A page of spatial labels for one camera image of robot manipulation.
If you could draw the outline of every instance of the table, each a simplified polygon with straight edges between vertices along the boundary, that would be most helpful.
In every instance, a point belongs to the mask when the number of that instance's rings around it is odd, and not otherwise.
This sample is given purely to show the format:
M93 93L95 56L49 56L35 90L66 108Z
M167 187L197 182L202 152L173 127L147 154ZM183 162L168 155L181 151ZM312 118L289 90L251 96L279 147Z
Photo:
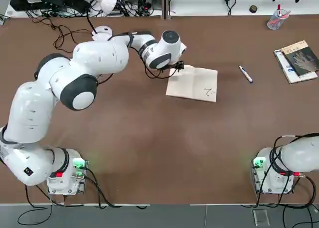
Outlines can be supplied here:
M218 70L217 102L165 96L167 80L150 80L131 50L126 69L98 88L94 104L73 112L61 103L41 144L77 149L90 161L101 189L117 204L242 204L256 201L250 161L284 134L318 130L319 80L289 85L273 51L306 40L319 54L319 16L291 16L278 31L266 27L268 16L93 18L115 33L150 30L159 39L176 30L188 48L186 64ZM54 18L72 30L87 28L84 18ZM57 33L29 19L11 19L0 28L0 124L5 125L18 86L33 80L39 61L57 52ZM76 34L76 40L90 40ZM74 45L66 40L65 48ZM249 84L238 69L254 79ZM0 165L0 203L25 203L23 184ZM310 173L319 182L319 175ZM283 202L305 203L306 181ZM35 187L32 202L47 203ZM96 190L70 203L97 203ZM262 202L276 202L263 195Z

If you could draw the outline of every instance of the gray floor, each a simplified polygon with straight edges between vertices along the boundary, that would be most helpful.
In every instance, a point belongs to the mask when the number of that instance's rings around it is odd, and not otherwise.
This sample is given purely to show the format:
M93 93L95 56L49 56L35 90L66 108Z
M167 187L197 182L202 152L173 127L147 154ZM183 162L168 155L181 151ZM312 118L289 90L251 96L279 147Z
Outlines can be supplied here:
M0 224L2 228L20 228L16 222L18 216L30 210L30 206L0 206ZM145 210L135 207L107 208L95 207L61 208L53 207L51 218L37 228L204 228L205 206L167 206L151 205ZM267 208L270 227L283 228L282 207ZM319 220L319 213L311 209L313 220ZM49 210L26 214L21 222L33 223L46 218ZM298 222L309 222L306 209L287 209L286 227ZM310 228L310 224L296 228ZM208 206L206 228L255 228L251 208L241 206Z

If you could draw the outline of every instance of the book cover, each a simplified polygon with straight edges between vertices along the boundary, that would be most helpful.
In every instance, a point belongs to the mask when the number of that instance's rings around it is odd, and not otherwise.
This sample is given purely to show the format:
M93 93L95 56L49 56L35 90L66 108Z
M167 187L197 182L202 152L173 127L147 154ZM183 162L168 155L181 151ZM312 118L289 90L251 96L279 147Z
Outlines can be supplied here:
M307 73L305 75L298 76L295 72L295 70L292 68L292 66L289 64L286 57L283 55L281 50L275 50L274 51L275 57L278 60L278 63L280 67L282 68L289 84L306 81L306 80L312 80L318 77L316 72Z
M298 76L319 70L319 60L304 40L281 51Z

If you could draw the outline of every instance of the pen in cup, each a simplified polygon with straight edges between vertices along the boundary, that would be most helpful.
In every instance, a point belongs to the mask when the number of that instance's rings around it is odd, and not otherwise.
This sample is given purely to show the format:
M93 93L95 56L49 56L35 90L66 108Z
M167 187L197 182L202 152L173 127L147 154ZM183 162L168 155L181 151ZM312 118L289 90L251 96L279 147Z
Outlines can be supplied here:
M244 76L246 77L246 79L252 83L253 82L253 79L248 75L248 73L246 72L246 70L241 66L241 65L238 65L240 71L244 74Z

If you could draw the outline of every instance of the transparent cup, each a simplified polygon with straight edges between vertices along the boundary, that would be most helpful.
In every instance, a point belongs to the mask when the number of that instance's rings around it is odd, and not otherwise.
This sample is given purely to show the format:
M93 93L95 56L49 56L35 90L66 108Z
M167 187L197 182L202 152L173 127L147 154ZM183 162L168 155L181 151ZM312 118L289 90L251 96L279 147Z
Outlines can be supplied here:
M269 21L267 22L267 26L271 30L278 30L284 21L289 17L289 14L286 10L281 9L280 14L278 14L278 10L271 16Z

